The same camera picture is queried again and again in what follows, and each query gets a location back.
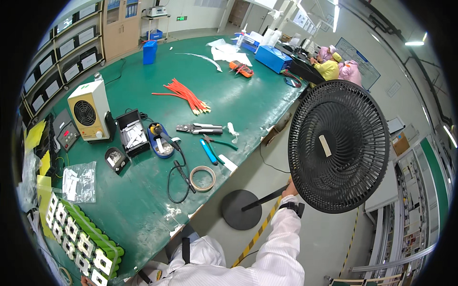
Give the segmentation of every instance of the cabinet door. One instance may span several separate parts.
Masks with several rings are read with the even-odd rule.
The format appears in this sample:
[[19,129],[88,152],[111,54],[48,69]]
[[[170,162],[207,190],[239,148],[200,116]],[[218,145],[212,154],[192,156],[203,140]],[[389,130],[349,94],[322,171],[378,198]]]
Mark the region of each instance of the cabinet door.
[[123,53],[123,33],[121,22],[118,24],[107,25],[104,31],[105,58],[110,60]]
[[128,52],[138,46],[140,38],[140,22],[126,21],[121,25],[121,33],[123,38],[124,51]]
[[104,9],[104,26],[117,25],[122,21],[123,5],[125,0],[107,0]]
[[138,0],[121,0],[121,3],[124,8],[122,21],[139,21],[142,12],[139,10]]

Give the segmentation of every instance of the wristwatch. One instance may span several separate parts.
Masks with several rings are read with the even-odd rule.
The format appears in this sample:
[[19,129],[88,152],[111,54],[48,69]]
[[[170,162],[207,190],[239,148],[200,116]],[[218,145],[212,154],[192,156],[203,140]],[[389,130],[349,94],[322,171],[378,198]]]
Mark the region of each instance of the wristwatch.
[[304,213],[304,209],[305,209],[305,204],[299,203],[298,205],[296,205],[293,202],[287,202],[287,203],[282,204],[278,209],[282,209],[282,208],[287,208],[288,210],[294,210],[297,216],[299,218],[302,218],[302,214]]

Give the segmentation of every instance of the yellow warning stripe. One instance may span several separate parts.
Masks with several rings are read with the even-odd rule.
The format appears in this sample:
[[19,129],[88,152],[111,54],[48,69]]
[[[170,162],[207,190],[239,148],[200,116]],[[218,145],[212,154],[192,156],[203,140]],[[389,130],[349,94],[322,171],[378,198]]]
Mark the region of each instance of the yellow warning stripe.
[[358,213],[359,213],[359,211],[360,211],[360,208],[357,208],[356,209],[356,219],[354,221],[353,234],[351,235],[350,246],[348,247],[347,256],[345,257],[345,261],[343,262],[342,270],[340,270],[339,278],[340,278],[340,275],[342,274],[342,271],[343,271],[343,269],[345,267],[345,264],[347,263],[348,255],[350,254],[351,244],[353,243],[354,232],[356,230],[356,224],[358,223]]
[[250,243],[246,246],[245,250],[242,252],[242,254],[239,256],[239,258],[234,262],[234,264],[232,264],[232,267],[236,267],[240,261],[242,261],[243,258],[245,258],[245,256],[248,255],[248,253],[250,252],[250,250],[253,248],[253,246],[255,245],[256,241],[259,239],[259,237],[261,236],[262,232],[266,229],[267,225],[269,224],[270,220],[273,218],[273,215],[275,214],[275,211],[277,210],[277,208],[279,207],[280,205],[280,201],[281,201],[282,197],[278,197],[277,199],[277,202],[275,202],[275,205],[273,206],[273,208],[270,210],[269,214],[267,215],[266,217],[266,220],[262,223],[261,227],[259,228],[259,230],[256,232],[255,236],[253,237],[253,239],[250,241]]

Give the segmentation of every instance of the cardboard box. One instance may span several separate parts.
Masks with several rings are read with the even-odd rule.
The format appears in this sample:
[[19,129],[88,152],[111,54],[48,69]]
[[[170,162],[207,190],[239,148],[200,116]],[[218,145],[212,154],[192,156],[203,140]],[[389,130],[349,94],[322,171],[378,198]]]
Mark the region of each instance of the cardboard box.
[[404,132],[401,132],[401,134],[396,136],[396,138],[394,138],[391,143],[393,144],[394,151],[398,156],[404,153],[410,147],[409,141],[407,141]]

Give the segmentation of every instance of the fan vent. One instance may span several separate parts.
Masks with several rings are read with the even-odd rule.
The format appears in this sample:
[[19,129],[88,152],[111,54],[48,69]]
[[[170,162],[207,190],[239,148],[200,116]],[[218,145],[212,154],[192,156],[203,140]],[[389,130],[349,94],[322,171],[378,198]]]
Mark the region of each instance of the fan vent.
[[349,81],[326,81],[307,94],[294,114],[288,145],[299,194],[326,213],[361,205],[387,169],[387,123],[372,97]]
[[91,126],[95,123],[95,110],[91,104],[85,100],[80,100],[73,107],[76,120],[84,126]]

